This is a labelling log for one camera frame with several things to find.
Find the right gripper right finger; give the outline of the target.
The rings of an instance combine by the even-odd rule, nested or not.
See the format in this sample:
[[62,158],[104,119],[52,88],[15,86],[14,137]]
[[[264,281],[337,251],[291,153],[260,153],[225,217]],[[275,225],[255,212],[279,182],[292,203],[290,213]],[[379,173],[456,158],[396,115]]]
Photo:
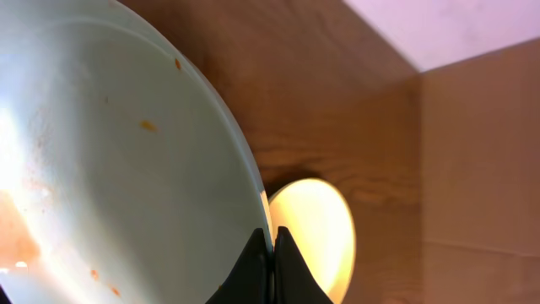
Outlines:
[[332,304],[314,277],[285,226],[278,228],[274,249],[276,304]]

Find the yellow plate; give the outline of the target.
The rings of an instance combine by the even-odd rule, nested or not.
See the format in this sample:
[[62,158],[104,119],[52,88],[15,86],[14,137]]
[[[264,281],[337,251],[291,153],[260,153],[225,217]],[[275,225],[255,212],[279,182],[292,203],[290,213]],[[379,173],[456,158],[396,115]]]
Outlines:
[[272,231],[289,229],[311,275],[334,303],[348,291],[356,255],[354,221],[336,187],[318,178],[291,182],[270,196]]

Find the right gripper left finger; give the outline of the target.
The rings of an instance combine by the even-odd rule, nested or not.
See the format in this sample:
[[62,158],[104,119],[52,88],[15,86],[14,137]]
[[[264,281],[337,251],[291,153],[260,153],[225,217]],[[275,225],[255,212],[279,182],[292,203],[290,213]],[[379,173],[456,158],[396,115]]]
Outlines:
[[266,304],[268,253],[262,228],[256,228],[227,279],[206,304]]

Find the light blue plate top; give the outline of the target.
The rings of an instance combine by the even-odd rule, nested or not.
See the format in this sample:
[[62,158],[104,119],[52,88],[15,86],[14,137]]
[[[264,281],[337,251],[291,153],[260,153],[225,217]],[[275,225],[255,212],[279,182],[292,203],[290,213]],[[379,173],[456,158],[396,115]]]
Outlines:
[[272,235],[229,108],[116,1],[2,2],[1,188],[38,248],[13,303],[204,303]]

